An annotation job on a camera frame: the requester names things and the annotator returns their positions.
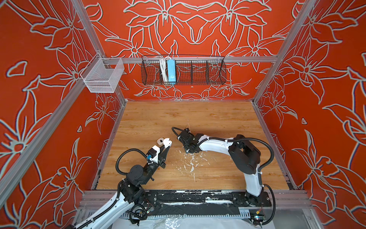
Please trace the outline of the white round puck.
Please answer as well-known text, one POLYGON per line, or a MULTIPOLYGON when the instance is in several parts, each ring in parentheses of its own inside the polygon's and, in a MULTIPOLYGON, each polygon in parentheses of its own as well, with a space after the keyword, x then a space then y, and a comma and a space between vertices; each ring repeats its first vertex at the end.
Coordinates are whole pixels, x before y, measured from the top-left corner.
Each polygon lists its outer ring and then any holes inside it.
POLYGON ((172 145, 172 141, 170 140, 170 138, 165 138, 163 140, 163 144, 164 144, 165 148, 169 148, 172 145))

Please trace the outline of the white earbud charging case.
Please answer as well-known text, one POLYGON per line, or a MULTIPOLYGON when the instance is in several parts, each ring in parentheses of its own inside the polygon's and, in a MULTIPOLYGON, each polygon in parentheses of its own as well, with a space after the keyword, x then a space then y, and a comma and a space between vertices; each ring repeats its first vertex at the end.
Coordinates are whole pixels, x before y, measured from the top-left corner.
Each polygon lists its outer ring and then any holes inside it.
POLYGON ((158 144, 158 145, 163 145, 163 144, 164 144, 164 138, 163 138, 163 137, 159 138, 159 139, 157 140, 157 144, 158 144))

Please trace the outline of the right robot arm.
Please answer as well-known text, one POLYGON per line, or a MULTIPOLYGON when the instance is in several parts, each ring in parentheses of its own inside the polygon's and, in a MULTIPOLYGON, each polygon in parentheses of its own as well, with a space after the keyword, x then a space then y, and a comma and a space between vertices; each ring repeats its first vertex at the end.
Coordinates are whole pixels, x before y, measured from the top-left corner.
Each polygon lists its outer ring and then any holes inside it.
POLYGON ((257 138, 237 135, 234 138, 219 138, 204 134, 192 134, 191 131, 172 127, 173 133, 183 144, 186 153, 194 154, 201 151, 212 151, 229 155, 235 166, 244 174, 246 181, 246 194, 257 198, 264 189, 262 182, 262 169, 274 160, 274 150, 265 141, 257 138), (268 148, 270 158, 261 164, 261 152, 252 142, 257 142, 268 148))

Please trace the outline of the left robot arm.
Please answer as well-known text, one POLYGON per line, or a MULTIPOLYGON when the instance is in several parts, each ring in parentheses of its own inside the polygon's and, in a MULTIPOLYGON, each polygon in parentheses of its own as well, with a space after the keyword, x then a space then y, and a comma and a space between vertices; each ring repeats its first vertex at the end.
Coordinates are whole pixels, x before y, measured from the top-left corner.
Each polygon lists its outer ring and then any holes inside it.
POLYGON ((127 213, 131 220, 146 220, 148 213, 142 205, 145 199, 143 185, 153 180, 153 174, 159 167, 165 168, 167 154, 172 145, 168 138, 163 140, 161 146, 153 146, 148 153, 132 148, 123 152, 117 159, 115 168, 117 173, 126 176, 117 185, 117 191, 93 215, 76 225, 68 225, 68 229, 107 229, 121 215, 127 213), (146 160, 145 166, 135 165, 128 173, 119 169, 119 164, 126 154, 138 152, 146 160))

